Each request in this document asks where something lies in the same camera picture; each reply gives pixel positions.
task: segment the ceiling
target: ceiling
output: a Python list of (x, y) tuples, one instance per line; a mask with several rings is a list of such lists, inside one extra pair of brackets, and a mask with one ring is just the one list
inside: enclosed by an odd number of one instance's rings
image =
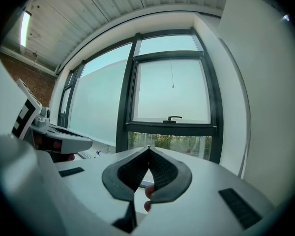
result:
[(87, 37), (119, 17), (136, 10), (163, 4), (194, 4), (214, 8), (222, 15), (226, 0), (29, 0), (26, 10), (30, 19), (27, 46), (20, 53), (21, 18), (3, 41), (7, 54), (37, 64), (55, 75), (66, 58)]

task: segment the black window frame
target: black window frame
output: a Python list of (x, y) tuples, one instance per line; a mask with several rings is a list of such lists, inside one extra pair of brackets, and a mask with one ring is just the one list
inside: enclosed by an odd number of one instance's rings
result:
[[(203, 51), (167, 51), (167, 52), (156, 52), (151, 54), (139, 55), (141, 41), (144, 39), (163, 37), (163, 36), (174, 36), (174, 35), (189, 35), (192, 36), (198, 50)], [(211, 152), (210, 161), (219, 163), (223, 145), (223, 107), (222, 98), (220, 93), (219, 84), (215, 74), (215, 70), (212, 61), (207, 53), (206, 47), (203, 41), (200, 39), (198, 33), (193, 27), (190, 29), (173, 29), (173, 30), (160, 30), (149, 33), (135, 34), (134, 37), (127, 38), (119, 41), (111, 46), (108, 46), (101, 51), (95, 53), (86, 60), (83, 60), (72, 72), (76, 72), (76, 75), (72, 82), (69, 84), (67, 79), (66, 85), (63, 89), (60, 108), (58, 125), (65, 128), (68, 127), (70, 122), (71, 108), (72, 108), (72, 97), (78, 79), (81, 77), (83, 69), (87, 63), (93, 59), (112, 51), (118, 47), (132, 43), (130, 53), (128, 56), (126, 69), (123, 77), (120, 101), (118, 107), (118, 119), (117, 119), (117, 131), (116, 131), (116, 153), (124, 150), (128, 150), (128, 134), (129, 132), (140, 132), (149, 134), (162, 134), (162, 135), (177, 135), (177, 136), (211, 136)], [(132, 121), (131, 110), (134, 95), (134, 85), (136, 78), (137, 66), (141, 62), (165, 60), (165, 59), (198, 59), (202, 63), (204, 69), (206, 84), (209, 94), (210, 103), (210, 124), (188, 124), (188, 123), (175, 123), (175, 124), (163, 124), (159, 122), (138, 122)], [(66, 90), (71, 88), (67, 109), (65, 114), (61, 114), (61, 106), (63, 96)]]

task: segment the window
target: window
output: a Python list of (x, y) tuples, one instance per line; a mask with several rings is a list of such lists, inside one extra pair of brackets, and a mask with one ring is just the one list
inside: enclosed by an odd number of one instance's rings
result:
[(70, 129), (116, 146), (120, 92), (131, 44), (109, 51), (85, 65), (72, 101)]
[(210, 123), (210, 105), (199, 60), (160, 60), (137, 69), (133, 121)]
[(219, 163), (221, 95), (201, 39), (193, 28), (137, 33), (82, 61), (67, 78), (59, 125), (102, 153), (152, 145)]

